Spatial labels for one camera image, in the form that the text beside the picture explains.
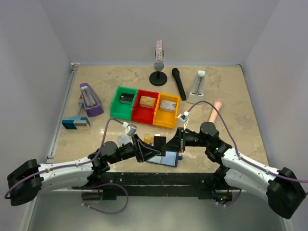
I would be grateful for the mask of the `silver credit card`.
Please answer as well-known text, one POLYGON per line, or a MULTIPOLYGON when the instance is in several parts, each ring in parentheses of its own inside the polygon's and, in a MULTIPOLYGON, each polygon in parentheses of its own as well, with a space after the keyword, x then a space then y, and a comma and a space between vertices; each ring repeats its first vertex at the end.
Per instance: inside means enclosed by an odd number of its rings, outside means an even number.
POLYGON ((118 141, 119 146, 122 146, 122 145, 126 145, 130 143, 131 139, 127 135, 120 135, 117 137, 117 141, 118 141))

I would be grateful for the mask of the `blue leather card holder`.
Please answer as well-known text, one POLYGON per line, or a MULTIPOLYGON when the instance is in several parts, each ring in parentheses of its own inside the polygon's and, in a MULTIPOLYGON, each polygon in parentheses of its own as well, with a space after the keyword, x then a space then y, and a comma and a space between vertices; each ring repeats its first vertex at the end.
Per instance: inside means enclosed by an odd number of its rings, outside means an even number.
POLYGON ((178 161, 182 160, 182 155, 177 152, 166 152, 165 156, 155 156, 147 160, 148 163, 177 167, 178 161))

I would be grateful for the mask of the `gold VIP credit card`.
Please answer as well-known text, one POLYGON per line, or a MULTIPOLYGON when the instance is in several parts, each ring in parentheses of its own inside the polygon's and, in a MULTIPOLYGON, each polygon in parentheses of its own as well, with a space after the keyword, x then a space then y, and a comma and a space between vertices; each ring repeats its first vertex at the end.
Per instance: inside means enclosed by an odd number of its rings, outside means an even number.
POLYGON ((151 144, 154 143, 154 135, 150 135, 150 134, 145 134, 143 141, 147 144, 151 144))

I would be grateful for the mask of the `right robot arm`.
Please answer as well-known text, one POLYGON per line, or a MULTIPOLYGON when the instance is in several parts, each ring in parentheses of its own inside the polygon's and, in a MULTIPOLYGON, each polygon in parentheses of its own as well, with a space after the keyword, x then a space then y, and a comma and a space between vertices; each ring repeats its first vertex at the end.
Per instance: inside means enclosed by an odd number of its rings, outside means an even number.
POLYGON ((183 152, 189 147, 205 147, 205 154, 220 168, 214 177, 221 189, 236 187, 268 203, 279 216, 290 219, 306 198, 294 172, 286 167, 277 169, 240 153, 219 137, 214 123, 204 122, 198 133, 178 128, 174 137, 163 145, 163 151, 183 152))

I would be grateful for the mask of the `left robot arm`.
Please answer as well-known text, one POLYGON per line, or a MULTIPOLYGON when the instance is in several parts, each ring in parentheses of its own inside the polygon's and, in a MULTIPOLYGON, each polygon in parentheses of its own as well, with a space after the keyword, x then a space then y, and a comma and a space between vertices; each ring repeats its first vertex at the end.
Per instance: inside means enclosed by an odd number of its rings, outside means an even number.
POLYGON ((36 159, 31 159, 7 176, 9 189, 4 197, 12 206, 19 206, 32 201, 38 193, 65 187, 94 189, 100 183, 99 176, 111 164, 130 158, 142 163, 160 154, 160 145, 147 144, 135 134, 127 144, 117 146, 107 141, 96 152, 75 161, 38 164, 36 159))

